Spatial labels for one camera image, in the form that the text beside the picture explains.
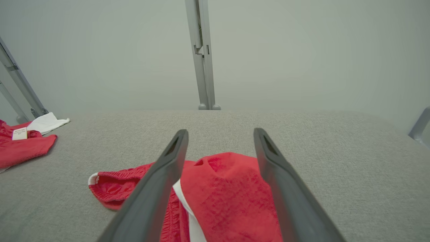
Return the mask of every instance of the white trim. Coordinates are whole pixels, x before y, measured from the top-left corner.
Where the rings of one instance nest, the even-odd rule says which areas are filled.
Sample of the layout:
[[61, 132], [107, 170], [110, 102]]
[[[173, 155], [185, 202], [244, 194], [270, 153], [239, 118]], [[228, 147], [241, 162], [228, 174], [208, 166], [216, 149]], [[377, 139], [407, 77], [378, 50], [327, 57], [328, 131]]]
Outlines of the white trim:
[[98, 183], [98, 172], [97, 173], [94, 173], [93, 175], [91, 175], [89, 178], [88, 178], [88, 186], [89, 185], [95, 185], [95, 184], [97, 184]]
[[181, 179], [179, 179], [174, 185], [176, 195], [184, 206], [188, 213], [188, 222], [190, 226], [190, 242], [206, 242], [205, 235], [203, 234], [202, 227], [200, 227], [199, 222], [196, 219], [191, 207], [188, 205], [187, 200], [182, 192]]

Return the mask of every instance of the red fabric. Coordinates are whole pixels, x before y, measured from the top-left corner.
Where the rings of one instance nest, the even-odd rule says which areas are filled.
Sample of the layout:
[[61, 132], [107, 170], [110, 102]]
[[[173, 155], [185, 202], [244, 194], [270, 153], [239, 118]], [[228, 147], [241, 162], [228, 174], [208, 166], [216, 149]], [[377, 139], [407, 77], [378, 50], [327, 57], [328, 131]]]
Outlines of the red fabric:
[[9, 126], [0, 120], [0, 169], [46, 155], [57, 139], [56, 135], [43, 137], [39, 131], [31, 130], [27, 131], [26, 140], [12, 141], [13, 131], [26, 127], [25, 124]]
[[[105, 207], [120, 209], [151, 165], [99, 172], [89, 188]], [[181, 187], [207, 242], [282, 241], [271, 189], [256, 158], [222, 153], [185, 161]], [[160, 241], [190, 241], [187, 212], [173, 189]]]

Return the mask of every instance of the gray table surface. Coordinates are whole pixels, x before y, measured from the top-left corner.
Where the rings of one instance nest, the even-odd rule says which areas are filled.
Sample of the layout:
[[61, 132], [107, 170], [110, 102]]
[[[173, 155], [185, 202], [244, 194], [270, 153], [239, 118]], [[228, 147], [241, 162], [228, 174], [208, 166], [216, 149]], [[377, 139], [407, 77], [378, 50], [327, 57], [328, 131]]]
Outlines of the gray table surface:
[[430, 241], [430, 151], [355, 112], [140, 111], [70, 117], [47, 156], [0, 174], [0, 241], [95, 241], [115, 215], [87, 186], [98, 171], [155, 161], [188, 129], [187, 159], [254, 156], [264, 128], [347, 241]]

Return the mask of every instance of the white label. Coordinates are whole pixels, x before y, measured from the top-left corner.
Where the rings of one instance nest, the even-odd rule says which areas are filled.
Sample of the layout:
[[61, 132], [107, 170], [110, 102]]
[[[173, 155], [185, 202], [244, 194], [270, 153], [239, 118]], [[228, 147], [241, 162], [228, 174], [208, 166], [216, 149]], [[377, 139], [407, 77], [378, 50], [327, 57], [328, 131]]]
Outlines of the white label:
[[13, 131], [12, 140], [24, 140], [27, 138], [27, 127]]

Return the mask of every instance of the red garment with white stripe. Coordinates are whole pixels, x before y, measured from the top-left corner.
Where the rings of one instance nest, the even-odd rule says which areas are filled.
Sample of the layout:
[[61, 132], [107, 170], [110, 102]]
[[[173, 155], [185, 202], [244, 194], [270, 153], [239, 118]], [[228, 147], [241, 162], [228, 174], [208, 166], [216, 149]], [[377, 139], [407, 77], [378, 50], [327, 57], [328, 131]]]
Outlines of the red garment with white stripe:
[[56, 135], [43, 137], [39, 131], [27, 131], [27, 139], [12, 140], [15, 129], [27, 127], [31, 122], [9, 126], [0, 120], [0, 169], [46, 155], [57, 139]]
[[[151, 165], [99, 172], [89, 188], [107, 208], [119, 209]], [[235, 153], [186, 161], [181, 189], [207, 242], [282, 241], [270, 187], [256, 158]], [[175, 192], [170, 195], [161, 241], [190, 241], [188, 217]]]

